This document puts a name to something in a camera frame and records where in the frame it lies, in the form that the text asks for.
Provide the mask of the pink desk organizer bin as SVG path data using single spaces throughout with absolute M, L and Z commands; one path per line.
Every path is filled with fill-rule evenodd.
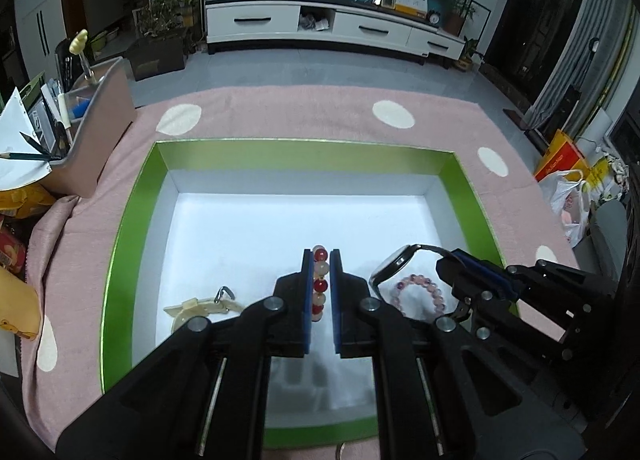
M 52 162 L 51 173 L 41 181 L 55 194 L 91 197 L 108 158 L 137 117 L 128 84 L 129 61 L 116 57 L 92 70 L 98 84 L 93 86 L 80 78 L 70 92 L 74 99 L 89 101 L 84 116 L 72 121 L 70 152 Z

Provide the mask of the small black alarm clock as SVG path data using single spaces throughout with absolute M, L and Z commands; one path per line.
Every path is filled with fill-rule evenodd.
M 440 13 L 437 10 L 432 10 L 427 15 L 427 21 L 431 26 L 437 27 L 440 23 Z

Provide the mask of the orange paper bag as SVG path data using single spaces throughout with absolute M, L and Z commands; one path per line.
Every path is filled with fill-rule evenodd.
M 580 171 L 582 177 L 586 178 L 590 173 L 590 165 L 574 140 L 557 130 L 536 167 L 534 177 L 537 182 L 541 182 L 548 175 L 560 171 L 570 171 L 573 174 Z

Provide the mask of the silver metal bangle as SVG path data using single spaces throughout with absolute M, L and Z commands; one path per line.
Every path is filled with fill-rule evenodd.
M 346 460 L 351 449 L 350 443 L 339 443 L 335 448 L 335 460 Z

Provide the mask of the green cardboard box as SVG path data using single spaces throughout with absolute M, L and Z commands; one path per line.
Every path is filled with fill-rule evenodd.
M 407 243 L 501 264 L 472 181 L 448 151 L 326 140 L 156 142 L 106 273 L 102 388 L 169 336 L 169 306 L 222 287 L 250 305 L 297 272 L 316 244 L 339 250 L 346 270 L 363 278 Z

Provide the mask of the white plastic shopping bag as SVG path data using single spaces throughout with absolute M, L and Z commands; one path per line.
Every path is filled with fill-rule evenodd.
M 585 237 L 591 208 L 590 188 L 581 170 L 555 171 L 539 182 L 554 216 L 572 248 Z

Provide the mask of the black smart watch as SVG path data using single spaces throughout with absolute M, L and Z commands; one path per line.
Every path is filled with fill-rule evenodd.
M 390 254 L 370 273 L 368 287 L 382 302 L 390 304 L 410 319 L 434 322 L 442 316 L 451 315 L 459 303 L 452 300 L 452 288 L 445 292 L 444 282 L 425 274 L 401 273 L 410 266 L 420 252 L 452 256 L 449 250 L 426 243 L 406 244 Z

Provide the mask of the large leafy floor plant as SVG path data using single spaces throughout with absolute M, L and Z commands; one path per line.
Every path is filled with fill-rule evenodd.
M 198 25 L 200 0 L 149 0 L 136 10 L 134 26 L 140 38 L 160 40 L 192 33 Z

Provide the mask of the pink polka dot tablecloth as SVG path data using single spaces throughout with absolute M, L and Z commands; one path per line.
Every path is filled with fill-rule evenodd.
M 474 102 L 382 88 L 258 86 L 145 106 L 108 158 L 94 195 L 55 202 L 29 239 L 26 280 L 40 296 L 44 332 L 22 345 L 22 395 L 30 427 L 48 446 L 99 396 L 99 311 L 116 228 L 152 143 L 178 136 L 450 150 L 510 263 L 576 262 L 532 173 Z

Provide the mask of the white tv cabinet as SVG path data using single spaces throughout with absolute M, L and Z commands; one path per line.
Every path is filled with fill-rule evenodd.
M 253 0 L 205 6 L 206 43 L 305 41 L 357 45 L 457 60 L 461 38 L 391 12 L 301 0 Z

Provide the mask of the red snack can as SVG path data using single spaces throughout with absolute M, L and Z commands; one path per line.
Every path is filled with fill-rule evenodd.
M 24 244 L 5 227 L 2 227 L 0 232 L 0 260 L 1 266 L 14 275 L 23 270 L 26 261 Z

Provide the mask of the yellow bear bottle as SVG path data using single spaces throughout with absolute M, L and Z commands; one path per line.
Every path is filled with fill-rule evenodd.
M 25 340 L 34 340 L 40 331 L 38 295 L 5 268 L 0 268 L 0 326 Z

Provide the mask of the yellow handled brush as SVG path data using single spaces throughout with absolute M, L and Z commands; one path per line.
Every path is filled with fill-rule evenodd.
M 94 74 L 88 58 L 85 54 L 85 48 L 88 42 L 88 31 L 86 29 L 82 29 L 79 31 L 76 36 L 70 41 L 70 48 L 68 49 L 70 53 L 79 58 L 82 72 L 84 72 L 85 79 L 92 85 L 98 84 L 98 79 Z

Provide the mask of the yellow snack bag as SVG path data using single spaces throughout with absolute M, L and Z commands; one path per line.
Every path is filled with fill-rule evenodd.
M 56 199 L 40 184 L 0 192 L 0 213 L 17 220 L 46 212 Z

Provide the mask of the white wrist watch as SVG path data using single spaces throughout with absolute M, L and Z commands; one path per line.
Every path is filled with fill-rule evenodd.
M 193 317 L 208 318 L 212 315 L 242 313 L 245 306 L 236 300 L 233 291 L 222 286 L 213 298 L 189 298 L 173 306 L 166 306 L 164 312 L 171 316 L 171 332 L 176 332 Z

